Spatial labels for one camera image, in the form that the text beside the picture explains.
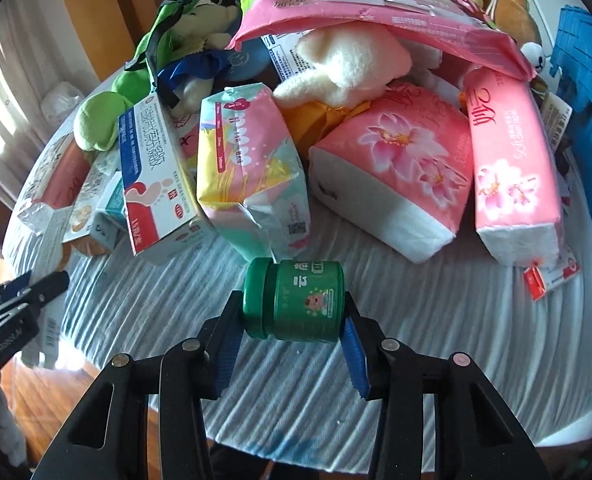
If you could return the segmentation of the brown teddy bear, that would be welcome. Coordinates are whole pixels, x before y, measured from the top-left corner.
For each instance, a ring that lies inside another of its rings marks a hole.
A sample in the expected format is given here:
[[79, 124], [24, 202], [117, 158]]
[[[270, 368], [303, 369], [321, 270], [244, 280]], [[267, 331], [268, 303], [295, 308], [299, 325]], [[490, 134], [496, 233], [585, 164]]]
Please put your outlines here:
[[473, 0], [501, 32], [508, 34], [518, 47], [542, 46], [540, 30], [529, 11], [528, 0]]

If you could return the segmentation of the small teal white box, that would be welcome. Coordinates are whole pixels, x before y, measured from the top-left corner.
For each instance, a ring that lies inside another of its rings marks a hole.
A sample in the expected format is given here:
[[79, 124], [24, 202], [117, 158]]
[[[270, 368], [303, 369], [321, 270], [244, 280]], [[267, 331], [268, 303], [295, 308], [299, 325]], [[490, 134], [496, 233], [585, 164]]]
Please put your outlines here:
[[100, 252], [112, 252], [127, 229], [122, 174], [116, 171], [94, 209], [90, 237], [99, 245]]

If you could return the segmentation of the pastel sanitary pad pack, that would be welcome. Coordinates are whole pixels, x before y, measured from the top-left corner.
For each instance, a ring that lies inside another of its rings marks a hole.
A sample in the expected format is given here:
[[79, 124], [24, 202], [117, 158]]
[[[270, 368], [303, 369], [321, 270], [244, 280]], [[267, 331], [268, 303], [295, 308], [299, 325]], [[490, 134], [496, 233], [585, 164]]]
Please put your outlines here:
[[265, 84], [203, 99], [196, 197], [215, 231], [248, 261], [294, 259], [307, 248], [305, 170]]

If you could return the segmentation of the pink lotus tissue pack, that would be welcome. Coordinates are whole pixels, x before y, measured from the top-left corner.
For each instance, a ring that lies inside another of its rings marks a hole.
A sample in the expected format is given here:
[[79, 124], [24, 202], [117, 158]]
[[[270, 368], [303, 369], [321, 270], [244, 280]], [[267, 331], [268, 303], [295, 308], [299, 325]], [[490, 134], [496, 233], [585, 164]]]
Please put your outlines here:
[[309, 149], [310, 190], [414, 263], [458, 234], [473, 183], [467, 118], [403, 82]]

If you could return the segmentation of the large pink green wipes pack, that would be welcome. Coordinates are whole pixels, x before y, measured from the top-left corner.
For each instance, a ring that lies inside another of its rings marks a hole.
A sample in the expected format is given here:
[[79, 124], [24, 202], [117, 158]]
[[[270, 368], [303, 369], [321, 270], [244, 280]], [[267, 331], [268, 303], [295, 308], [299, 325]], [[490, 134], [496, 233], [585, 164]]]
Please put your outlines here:
[[265, 35], [369, 22], [522, 81], [536, 76], [514, 39], [473, 0], [241, 0], [241, 11], [241, 24], [229, 43], [235, 50]]

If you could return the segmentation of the white curtain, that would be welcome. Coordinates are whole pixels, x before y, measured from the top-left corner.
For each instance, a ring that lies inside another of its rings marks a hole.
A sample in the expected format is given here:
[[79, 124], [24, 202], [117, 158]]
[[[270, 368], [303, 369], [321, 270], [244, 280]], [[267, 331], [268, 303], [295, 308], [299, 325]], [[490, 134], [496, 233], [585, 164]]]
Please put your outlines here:
[[57, 129], [41, 103], [61, 82], [83, 94], [99, 84], [64, 0], [0, 0], [0, 201], [7, 207]]

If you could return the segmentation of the green jar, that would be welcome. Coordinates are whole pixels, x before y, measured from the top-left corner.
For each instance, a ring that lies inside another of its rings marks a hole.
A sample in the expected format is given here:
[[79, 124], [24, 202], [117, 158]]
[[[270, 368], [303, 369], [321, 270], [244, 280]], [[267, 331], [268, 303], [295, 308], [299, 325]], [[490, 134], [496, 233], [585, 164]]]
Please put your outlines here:
[[243, 288], [245, 331], [256, 339], [334, 342], [343, 325], [345, 292], [338, 262], [256, 258]]

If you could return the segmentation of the pink cherry blossom tissue pack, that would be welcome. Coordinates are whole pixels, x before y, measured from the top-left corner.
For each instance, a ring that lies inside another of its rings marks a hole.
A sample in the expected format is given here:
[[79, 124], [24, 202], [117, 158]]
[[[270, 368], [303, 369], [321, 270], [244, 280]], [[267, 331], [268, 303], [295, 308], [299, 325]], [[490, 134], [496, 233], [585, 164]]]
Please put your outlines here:
[[464, 79], [476, 231], [505, 266], [553, 266], [563, 211], [553, 154], [528, 84], [482, 67]]

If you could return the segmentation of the white plush toy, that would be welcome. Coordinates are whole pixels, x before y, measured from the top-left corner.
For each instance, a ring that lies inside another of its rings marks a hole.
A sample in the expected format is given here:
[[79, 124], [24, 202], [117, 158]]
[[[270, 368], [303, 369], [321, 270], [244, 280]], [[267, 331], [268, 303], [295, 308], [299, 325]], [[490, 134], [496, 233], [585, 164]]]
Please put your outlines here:
[[382, 96], [390, 81], [412, 68], [410, 51], [385, 26], [368, 22], [313, 29], [296, 52], [310, 67], [274, 89], [282, 108], [314, 101], [354, 108]]

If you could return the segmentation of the white blue red foot box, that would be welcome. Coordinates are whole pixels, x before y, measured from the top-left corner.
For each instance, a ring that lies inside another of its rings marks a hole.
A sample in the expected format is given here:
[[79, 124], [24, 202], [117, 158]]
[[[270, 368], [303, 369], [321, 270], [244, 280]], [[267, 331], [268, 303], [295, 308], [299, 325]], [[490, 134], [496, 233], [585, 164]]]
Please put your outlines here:
[[213, 236], [170, 115], [153, 92], [118, 120], [128, 236], [135, 257], [165, 264]]

